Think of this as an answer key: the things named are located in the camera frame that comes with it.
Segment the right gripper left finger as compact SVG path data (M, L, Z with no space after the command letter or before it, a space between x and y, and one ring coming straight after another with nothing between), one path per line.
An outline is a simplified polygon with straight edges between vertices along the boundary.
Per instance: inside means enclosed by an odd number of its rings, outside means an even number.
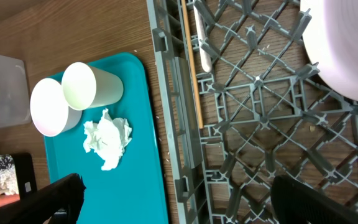
M0 223L76 223L85 199L82 177L72 173L0 208Z

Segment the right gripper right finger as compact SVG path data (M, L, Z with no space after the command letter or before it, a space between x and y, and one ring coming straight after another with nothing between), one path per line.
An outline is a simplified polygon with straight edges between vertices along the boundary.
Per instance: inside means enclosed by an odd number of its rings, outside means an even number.
M289 176L276 176L270 194L280 224L358 224L358 213Z

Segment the orange carrot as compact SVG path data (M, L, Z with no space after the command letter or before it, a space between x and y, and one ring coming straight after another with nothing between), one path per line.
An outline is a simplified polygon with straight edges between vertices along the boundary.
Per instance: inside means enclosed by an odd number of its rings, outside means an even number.
M3 207L5 205L9 205L9 204L17 202L19 200L20 200L20 196L18 194L0 195L0 207Z

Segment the white napkin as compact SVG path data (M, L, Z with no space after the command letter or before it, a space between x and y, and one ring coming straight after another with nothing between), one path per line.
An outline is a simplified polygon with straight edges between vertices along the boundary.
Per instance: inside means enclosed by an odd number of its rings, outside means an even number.
M115 169L124 155L126 146L132 141L132 128L125 118L112 119L107 108L103 109L98 123L84 123L83 147L86 153L93 151L103 161L101 170Z

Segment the white bowl with scraps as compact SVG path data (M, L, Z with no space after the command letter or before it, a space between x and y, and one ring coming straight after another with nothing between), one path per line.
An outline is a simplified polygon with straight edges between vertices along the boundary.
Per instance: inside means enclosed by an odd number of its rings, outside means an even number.
M82 111L69 107L60 82L44 78L32 91L30 115L41 134L54 137L74 128L81 119Z

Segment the grey dishwasher rack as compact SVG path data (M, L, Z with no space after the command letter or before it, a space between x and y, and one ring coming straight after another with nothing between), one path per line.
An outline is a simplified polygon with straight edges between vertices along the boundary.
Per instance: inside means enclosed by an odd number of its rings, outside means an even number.
M279 175L358 213L358 101L306 59L300 3L186 1L200 129L181 1L147 1L180 223L276 223Z

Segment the white paper cup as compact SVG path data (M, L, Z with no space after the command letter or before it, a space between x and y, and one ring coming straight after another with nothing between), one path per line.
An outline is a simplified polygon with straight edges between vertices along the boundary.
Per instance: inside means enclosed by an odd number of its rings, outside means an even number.
M124 93L123 82L117 75L83 62L66 68L62 89L68 105L77 111L117 103Z

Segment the white round plate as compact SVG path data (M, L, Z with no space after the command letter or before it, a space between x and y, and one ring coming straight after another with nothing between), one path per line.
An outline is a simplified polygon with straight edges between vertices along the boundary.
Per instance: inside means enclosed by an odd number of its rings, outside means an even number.
M300 9L311 16L303 40L320 78L358 101L358 0L302 0Z

